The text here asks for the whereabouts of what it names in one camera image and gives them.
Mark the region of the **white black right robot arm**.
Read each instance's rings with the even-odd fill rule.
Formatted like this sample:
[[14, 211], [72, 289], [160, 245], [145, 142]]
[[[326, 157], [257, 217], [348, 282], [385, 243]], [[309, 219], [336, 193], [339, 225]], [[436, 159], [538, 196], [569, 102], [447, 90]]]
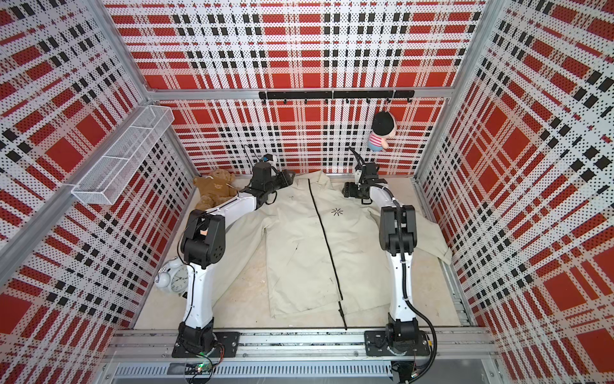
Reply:
[[412, 300], [411, 268], [417, 247], [417, 216], [411, 205], [394, 197], [376, 163], [361, 161], [354, 168], [353, 182], [346, 182], [342, 193], [346, 198], [358, 198], [364, 205], [374, 204], [380, 210], [380, 247], [385, 251], [391, 272], [391, 302], [388, 323], [382, 336], [367, 340], [376, 352], [390, 355], [421, 355], [431, 353], [429, 339], [420, 330], [419, 321], [425, 316]]

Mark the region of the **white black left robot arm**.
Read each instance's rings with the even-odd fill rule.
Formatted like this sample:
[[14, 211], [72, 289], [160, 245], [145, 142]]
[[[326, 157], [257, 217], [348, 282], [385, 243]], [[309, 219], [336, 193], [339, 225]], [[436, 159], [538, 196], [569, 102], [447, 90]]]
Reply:
[[267, 204], [270, 195], [292, 186], [295, 176], [295, 172], [280, 171], [271, 160], [263, 159], [253, 166], [251, 180], [236, 196], [214, 208], [190, 212], [179, 257], [187, 268], [187, 306], [178, 326], [174, 358], [208, 357], [215, 350], [236, 355], [214, 333], [214, 272], [225, 254], [226, 229]]

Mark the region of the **cream white zip jacket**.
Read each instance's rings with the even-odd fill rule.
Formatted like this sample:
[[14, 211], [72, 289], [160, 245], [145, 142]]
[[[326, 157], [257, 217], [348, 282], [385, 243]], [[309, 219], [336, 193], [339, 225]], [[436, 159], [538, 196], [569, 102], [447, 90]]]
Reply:
[[379, 210], [316, 172], [230, 226], [214, 274], [218, 328], [379, 327], [392, 276]]

